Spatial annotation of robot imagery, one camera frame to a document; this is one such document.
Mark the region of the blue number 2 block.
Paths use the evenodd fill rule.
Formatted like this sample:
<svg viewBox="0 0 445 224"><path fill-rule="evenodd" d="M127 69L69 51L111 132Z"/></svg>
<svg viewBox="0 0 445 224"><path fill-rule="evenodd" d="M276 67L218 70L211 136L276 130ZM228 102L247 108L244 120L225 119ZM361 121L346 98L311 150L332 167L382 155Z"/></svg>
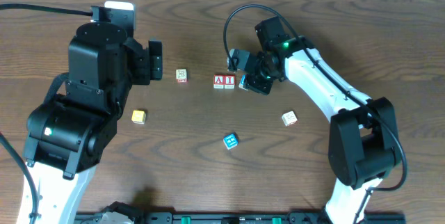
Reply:
<svg viewBox="0 0 445 224"><path fill-rule="evenodd" d="M239 81L238 87L239 87L240 89L243 89L243 90L248 90L248 89L245 87L245 78L246 78L246 75L244 74L244 75L241 77L240 81Z"/></svg>

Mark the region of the red letter I block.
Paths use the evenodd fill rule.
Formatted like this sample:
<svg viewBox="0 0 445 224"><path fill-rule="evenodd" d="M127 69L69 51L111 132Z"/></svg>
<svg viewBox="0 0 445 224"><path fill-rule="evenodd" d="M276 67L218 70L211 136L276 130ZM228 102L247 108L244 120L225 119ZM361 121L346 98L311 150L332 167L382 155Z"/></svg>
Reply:
<svg viewBox="0 0 445 224"><path fill-rule="evenodd" d="M224 78L224 89L234 89L236 84L236 77L234 75L225 75Z"/></svg>

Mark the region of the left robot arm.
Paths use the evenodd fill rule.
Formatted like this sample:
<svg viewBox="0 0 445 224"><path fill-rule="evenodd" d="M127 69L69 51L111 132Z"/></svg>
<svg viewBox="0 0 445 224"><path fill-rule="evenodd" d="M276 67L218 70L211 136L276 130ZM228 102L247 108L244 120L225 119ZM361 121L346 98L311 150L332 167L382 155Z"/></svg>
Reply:
<svg viewBox="0 0 445 224"><path fill-rule="evenodd" d="M29 116L18 223L73 223L129 91L163 76L162 44L134 39L136 8L107 1L89 12L59 74Z"/></svg>

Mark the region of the red letter A block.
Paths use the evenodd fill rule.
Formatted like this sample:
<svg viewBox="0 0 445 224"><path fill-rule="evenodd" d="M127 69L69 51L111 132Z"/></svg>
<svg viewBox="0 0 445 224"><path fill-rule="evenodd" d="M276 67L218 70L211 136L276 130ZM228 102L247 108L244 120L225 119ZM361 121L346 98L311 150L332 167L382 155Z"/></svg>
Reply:
<svg viewBox="0 0 445 224"><path fill-rule="evenodd" d="M215 74L213 76L213 87L215 89L224 89L225 88L225 76Z"/></svg>

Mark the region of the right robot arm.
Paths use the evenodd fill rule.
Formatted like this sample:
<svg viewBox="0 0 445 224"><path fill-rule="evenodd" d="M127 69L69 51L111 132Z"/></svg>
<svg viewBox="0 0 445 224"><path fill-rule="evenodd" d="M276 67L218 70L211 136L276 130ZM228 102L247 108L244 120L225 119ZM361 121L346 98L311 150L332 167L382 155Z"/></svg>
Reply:
<svg viewBox="0 0 445 224"><path fill-rule="evenodd" d="M301 88L330 123L328 160L336 182L318 223L404 223L402 215L368 214L380 183L406 156L398 139L395 110L385 97L371 99L341 78L305 37L285 33L278 17L255 27L262 50L235 50L243 87L267 95L275 80Z"/></svg>

